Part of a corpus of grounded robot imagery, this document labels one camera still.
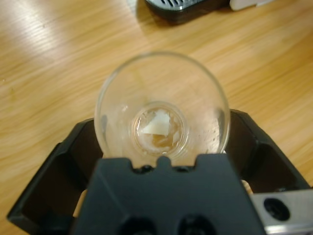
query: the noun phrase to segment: glass cup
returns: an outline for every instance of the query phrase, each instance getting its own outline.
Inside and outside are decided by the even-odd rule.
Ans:
[[[134,168],[194,165],[196,156],[223,152],[229,133],[227,99],[197,61],[170,52],[137,56],[105,81],[94,125],[105,158],[127,157]]]

